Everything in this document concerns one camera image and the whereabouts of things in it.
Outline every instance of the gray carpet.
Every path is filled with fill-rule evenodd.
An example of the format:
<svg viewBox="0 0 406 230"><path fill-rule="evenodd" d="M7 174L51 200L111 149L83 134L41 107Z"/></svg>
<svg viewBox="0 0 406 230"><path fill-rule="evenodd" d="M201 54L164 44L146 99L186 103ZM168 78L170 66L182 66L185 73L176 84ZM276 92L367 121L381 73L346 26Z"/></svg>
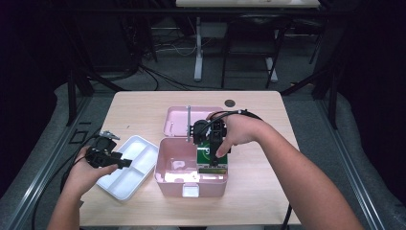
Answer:
<svg viewBox="0 0 406 230"><path fill-rule="evenodd" d="M308 61L314 48L313 40L314 37L288 37L284 41L281 58L276 69L280 81L271 84L270 90L282 91L289 87L291 82L299 81L311 73L313 66L309 65ZM148 57L143 60L145 66L164 74L166 79L155 76L157 80L155 81L145 71L139 71L130 78L115 80L114 82L125 89L134 91L155 90L156 86L158 86L157 90L217 89L220 85L221 73L221 57L219 53L221 40L213 39L207 41L208 43L204 46L204 68L201 82L193 80L195 53L182 56L178 52L182 51L182 54L187 54L191 50L178 49L176 51L173 50L173 47L167 47L169 50L161 47L157 53L158 62ZM182 45L184 47L191 47L189 43ZM107 78L111 78L114 75L104 74ZM187 84L188 86L183 88L181 84L174 83L175 81ZM26 204L21 203L21 200L24 200L25 196L30 194L31 185L37 179L38 172L40 172L50 155L56 151L56 146L61 143L61 138L68 141L61 143L62 147L58 149L59 155L56 158L57 161L54 164L53 170L79 146L79 144L70 144L69 141L75 142L80 140L84 135L83 133L86 133L88 136L102 125L114 94L98 82L92 83L96 93L92 98L83 98L78 94L79 107L83 107L83 110L79 114L77 121L70 128L65 126L68 119L66 85L62 85L56 91L58 104L52 121L43 132L20 174L0 201L0 212L2 214L0 220L1 229L14 228L15 226L23 229L31 228L31 214L19 213L19 210L26 208ZM226 87L235 90L264 90L264 84L264 80L229 79L227 80ZM363 206L360 205L359 197L355 194L346 174L343 160L340 157L340 151L337 148L333 135L331 135L331 129L325 122L326 115L323 109L320 109L320 104L323 104L323 102L315 102L310 97L312 87L312 85L306 86L291 96L283 97L299 147L303 154L315 162L336 183L364 227L366 229L373 229L371 221L365 215ZM338 99L337 125L339 127L338 132L370 195L373 207L382 220L383 226L377 226L374 229L405 229L405 208L399 205L399 201L388 192L378 173L362 151L356 124L350 112L350 105L343 97ZM57 200L59 181L60 174L52 181L40 200L35 219L36 229L45 229L49 221ZM267 228L278 229L278 226L268 226ZM292 226L291 229L302 229L302 227Z"/></svg>

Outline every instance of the forearm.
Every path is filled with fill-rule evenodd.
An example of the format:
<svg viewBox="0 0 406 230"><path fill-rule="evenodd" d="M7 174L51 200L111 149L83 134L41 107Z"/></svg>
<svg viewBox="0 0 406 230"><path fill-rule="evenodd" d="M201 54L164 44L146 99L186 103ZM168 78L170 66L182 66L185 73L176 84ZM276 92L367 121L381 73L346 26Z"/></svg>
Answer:
<svg viewBox="0 0 406 230"><path fill-rule="evenodd" d="M48 224L52 229L79 229L79 201L80 196L63 191Z"/></svg>
<svg viewBox="0 0 406 230"><path fill-rule="evenodd" d="M257 133L257 141L306 228L362 228L337 187L314 163L271 126L259 126Z"/></svg>

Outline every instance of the pink plastic box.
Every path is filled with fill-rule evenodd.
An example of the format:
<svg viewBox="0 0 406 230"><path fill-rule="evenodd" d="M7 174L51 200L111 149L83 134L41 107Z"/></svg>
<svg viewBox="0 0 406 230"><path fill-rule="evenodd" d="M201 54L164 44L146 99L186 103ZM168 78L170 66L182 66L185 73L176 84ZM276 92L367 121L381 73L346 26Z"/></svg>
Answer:
<svg viewBox="0 0 406 230"><path fill-rule="evenodd" d="M198 120L205 120L211 112L221 110L221 107L192 106L191 125ZM159 188L164 196L223 196L228 174L197 172L197 146L192 140L187 142L187 126L187 107L170 107L164 126L164 133L168 137L160 143L154 172Z"/></svg>

